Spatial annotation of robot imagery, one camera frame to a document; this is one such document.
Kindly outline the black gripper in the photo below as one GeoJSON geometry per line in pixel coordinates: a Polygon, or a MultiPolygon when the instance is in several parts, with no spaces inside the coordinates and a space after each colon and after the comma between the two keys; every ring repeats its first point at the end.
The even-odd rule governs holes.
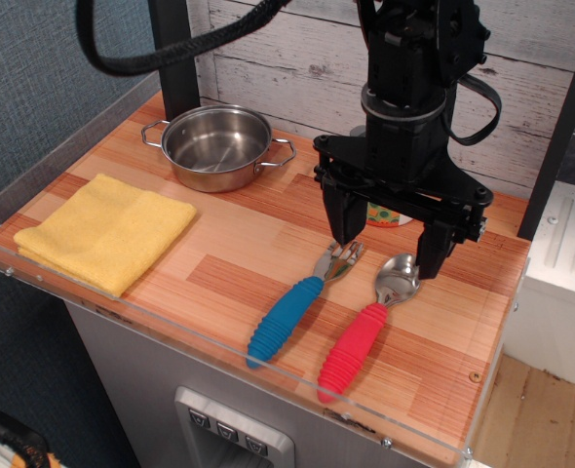
{"type": "Polygon", "coordinates": [[[315,169],[333,239],[348,244],[362,233],[369,203],[423,222],[418,278],[435,279],[454,243],[478,241],[493,194],[458,168],[448,153],[454,101],[433,97],[395,106],[364,97],[361,136],[321,135],[315,169]]]}

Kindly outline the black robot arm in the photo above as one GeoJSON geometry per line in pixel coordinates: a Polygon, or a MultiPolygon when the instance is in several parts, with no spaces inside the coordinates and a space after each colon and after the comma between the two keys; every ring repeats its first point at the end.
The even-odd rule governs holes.
{"type": "Polygon", "coordinates": [[[472,1],[362,1],[368,51],[360,136],[318,136],[315,169],[333,238],[354,240],[375,204],[419,220],[415,262],[433,279],[455,246],[481,237],[493,194],[451,159],[457,90],[502,105],[472,75],[486,59],[489,30],[472,1]]]}

